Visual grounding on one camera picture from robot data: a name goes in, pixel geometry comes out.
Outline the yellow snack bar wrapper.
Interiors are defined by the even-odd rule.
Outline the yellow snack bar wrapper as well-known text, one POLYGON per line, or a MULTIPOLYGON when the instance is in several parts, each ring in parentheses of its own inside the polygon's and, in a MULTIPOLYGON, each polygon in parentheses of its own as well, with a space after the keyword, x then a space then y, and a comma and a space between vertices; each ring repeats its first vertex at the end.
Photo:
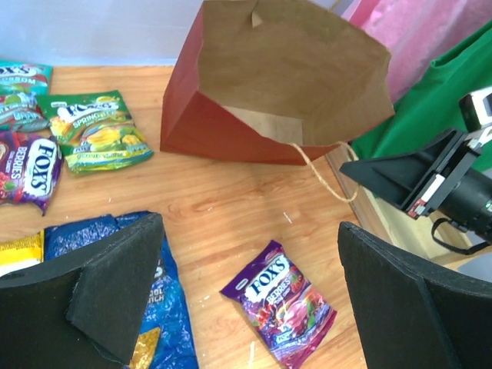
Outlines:
POLYGON ((1 243, 1 276, 44 261, 45 232, 1 243))

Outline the teal Fox's mint candy bag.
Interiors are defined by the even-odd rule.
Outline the teal Fox's mint candy bag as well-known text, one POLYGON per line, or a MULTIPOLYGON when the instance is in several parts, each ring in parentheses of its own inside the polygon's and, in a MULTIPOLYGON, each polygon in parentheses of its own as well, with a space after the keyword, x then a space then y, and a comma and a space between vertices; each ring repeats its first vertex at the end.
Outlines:
POLYGON ((34 132, 49 126, 36 100, 49 93, 52 66, 1 60, 1 130, 34 132))

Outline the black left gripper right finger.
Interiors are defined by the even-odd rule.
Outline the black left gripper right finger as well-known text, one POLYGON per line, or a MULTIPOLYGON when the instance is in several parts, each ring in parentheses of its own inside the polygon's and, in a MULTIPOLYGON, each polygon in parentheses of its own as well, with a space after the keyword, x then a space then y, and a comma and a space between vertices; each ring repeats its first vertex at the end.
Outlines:
POLYGON ((369 368, 489 368, 491 284, 344 221, 337 235, 369 368))

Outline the purple Fox's berries candy bag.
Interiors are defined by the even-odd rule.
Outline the purple Fox's berries candy bag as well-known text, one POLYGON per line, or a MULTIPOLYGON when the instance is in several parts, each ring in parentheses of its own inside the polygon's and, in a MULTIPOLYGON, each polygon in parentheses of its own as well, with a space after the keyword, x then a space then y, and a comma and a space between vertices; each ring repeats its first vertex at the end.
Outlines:
POLYGON ((237 301, 279 364, 299 368, 331 329, 337 312, 270 241, 221 294, 237 301))

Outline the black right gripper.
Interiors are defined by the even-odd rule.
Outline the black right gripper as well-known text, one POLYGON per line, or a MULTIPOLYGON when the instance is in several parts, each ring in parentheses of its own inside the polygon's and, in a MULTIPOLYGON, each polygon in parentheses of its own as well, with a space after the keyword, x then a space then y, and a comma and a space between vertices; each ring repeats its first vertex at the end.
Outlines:
POLYGON ((491 243, 491 179, 472 168, 482 144, 448 129, 402 155, 345 162, 340 172, 411 218, 443 214, 448 223, 491 243))

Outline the purple black cherry candy bag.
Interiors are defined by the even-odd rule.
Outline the purple black cherry candy bag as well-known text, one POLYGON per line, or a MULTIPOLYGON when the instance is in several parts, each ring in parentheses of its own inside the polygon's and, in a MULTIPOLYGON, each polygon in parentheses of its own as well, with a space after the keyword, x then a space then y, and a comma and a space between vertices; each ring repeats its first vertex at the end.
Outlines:
POLYGON ((61 175, 63 157, 54 137, 1 132, 1 203, 47 211, 61 175))

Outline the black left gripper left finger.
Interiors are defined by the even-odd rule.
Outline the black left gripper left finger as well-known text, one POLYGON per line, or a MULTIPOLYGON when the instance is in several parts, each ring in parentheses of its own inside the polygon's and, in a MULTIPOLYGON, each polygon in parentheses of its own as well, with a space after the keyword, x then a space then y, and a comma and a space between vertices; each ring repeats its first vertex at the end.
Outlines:
POLYGON ((123 368, 165 235, 150 213, 106 238, 1 278, 3 368, 123 368))

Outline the red paper bag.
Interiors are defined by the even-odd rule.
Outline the red paper bag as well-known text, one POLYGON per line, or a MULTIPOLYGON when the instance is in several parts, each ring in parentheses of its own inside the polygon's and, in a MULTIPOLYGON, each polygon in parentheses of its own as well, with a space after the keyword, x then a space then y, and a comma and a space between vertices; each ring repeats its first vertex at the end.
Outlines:
POLYGON ((163 97, 160 149, 312 165, 394 113, 390 52, 309 1, 205 1, 163 97))

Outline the blue Doritos chips bag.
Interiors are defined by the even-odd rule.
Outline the blue Doritos chips bag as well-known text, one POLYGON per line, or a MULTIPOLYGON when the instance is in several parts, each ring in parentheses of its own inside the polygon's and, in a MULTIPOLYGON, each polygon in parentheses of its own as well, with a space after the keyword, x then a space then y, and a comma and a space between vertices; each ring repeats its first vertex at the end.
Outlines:
MULTIPOLYGON (((136 211, 103 215, 47 227, 44 260, 99 241, 150 214, 136 211)), ((140 334, 129 368, 198 368, 185 292, 178 267, 164 238, 140 334)))

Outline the green snack bag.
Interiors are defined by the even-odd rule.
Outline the green snack bag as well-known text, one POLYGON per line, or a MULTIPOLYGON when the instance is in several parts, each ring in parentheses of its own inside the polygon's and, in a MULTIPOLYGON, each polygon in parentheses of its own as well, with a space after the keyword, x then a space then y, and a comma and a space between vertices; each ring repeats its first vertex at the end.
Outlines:
POLYGON ((36 101, 74 174, 123 169, 153 155, 118 90, 36 101))

